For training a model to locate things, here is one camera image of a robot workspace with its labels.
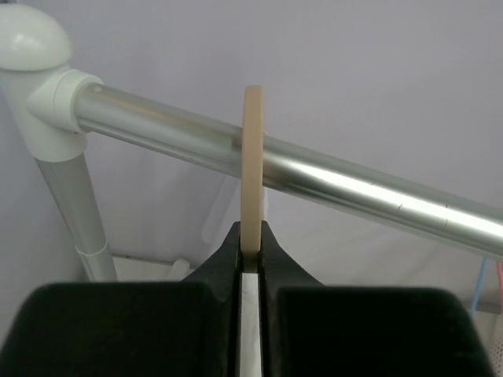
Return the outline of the pink wire hanger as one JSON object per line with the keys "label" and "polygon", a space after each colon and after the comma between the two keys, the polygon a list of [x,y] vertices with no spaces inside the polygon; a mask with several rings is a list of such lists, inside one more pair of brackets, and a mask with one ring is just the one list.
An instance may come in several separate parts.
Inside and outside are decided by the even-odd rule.
{"label": "pink wire hanger", "polygon": [[501,312],[503,312],[503,264],[501,260],[496,261],[497,278],[498,278],[498,290],[499,290],[499,300]]}

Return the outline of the blue wire hanger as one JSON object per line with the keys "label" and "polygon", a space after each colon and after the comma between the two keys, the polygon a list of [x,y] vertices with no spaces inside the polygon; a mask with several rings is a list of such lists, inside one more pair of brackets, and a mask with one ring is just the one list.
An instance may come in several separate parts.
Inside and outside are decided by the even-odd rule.
{"label": "blue wire hanger", "polygon": [[488,263],[488,258],[483,258],[483,260],[481,262],[479,274],[477,277],[477,281],[476,281],[473,299],[472,299],[472,302],[471,302],[471,305],[469,308],[469,314],[471,317],[475,316],[478,305],[479,305],[479,300],[480,300],[480,297],[482,294],[483,283],[484,283],[484,279],[485,279],[485,275],[486,275],[487,263]]}

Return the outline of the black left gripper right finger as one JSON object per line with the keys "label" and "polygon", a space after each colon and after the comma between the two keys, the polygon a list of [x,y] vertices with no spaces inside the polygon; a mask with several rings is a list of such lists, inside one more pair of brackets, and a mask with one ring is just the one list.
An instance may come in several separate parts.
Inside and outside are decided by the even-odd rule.
{"label": "black left gripper right finger", "polygon": [[329,286],[262,225],[259,309],[265,376],[492,376],[476,329],[450,292]]}

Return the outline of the wooden hanger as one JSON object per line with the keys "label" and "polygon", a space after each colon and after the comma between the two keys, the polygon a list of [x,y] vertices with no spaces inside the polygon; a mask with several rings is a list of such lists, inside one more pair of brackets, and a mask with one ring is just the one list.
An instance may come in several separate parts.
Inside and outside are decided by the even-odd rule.
{"label": "wooden hanger", "polygon": [[255,273],[263,221],[263,88],[247,86],[241,138],[240,252],[244,273]]}

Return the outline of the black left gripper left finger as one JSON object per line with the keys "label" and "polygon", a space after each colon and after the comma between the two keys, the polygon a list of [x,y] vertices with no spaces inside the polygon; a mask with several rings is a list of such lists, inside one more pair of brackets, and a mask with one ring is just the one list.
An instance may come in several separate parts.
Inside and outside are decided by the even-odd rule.
{"label": "black left gripper left finger", "polygon": [[48,284],[1,349],[4,376],[236,376],[239,227],[178,282]]}

